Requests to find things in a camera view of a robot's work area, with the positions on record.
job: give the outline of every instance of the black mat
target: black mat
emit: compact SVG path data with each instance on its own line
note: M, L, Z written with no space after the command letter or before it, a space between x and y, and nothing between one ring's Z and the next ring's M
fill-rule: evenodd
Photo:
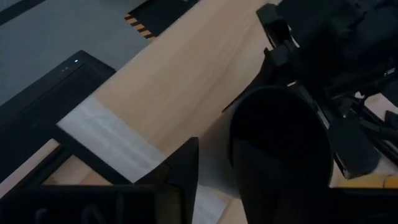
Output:
M129 14L157 37L196 3L197 0L150 0Z

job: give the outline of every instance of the gray floor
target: gray floor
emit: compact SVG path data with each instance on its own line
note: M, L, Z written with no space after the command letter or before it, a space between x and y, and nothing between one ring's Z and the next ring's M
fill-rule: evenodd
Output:
M143 1L46 0L0 26L0 105L79 50L121 68L149 44L124 20Z

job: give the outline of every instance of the yellow and black striped tape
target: yellow and black striped tape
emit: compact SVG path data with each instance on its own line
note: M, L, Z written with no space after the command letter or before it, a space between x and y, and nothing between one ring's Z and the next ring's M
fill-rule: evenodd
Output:
M130 14L127 14L124 16L124 19L132 26L134 27L141 35L143 35L146 39L150 41L154 41L156 39L156 36L154 36L149 30L147 30L144 25L142 25L138 20Z

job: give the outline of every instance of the black cable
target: black cable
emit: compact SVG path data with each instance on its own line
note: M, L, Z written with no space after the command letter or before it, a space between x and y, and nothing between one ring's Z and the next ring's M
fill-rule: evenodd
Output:
M377 134L380 138L385 140L398 140L397 129L374 124L372 122L366 121L364 118L359 118L359 123L362 127L374 134Z
M359 111L358 111L358 117L362 117L363 114L363 108L365 108L365 101L370 97L370 95L364 95L362 99L359 99Z

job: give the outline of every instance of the yellow object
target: yellow object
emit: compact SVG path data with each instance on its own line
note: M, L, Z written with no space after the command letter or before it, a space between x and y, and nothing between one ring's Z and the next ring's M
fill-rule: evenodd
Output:
M365 175L362 177L345 180L338 186L339 188L383 188L385 176Z
M384 183L384 188L398 189L398 177L387 177Z

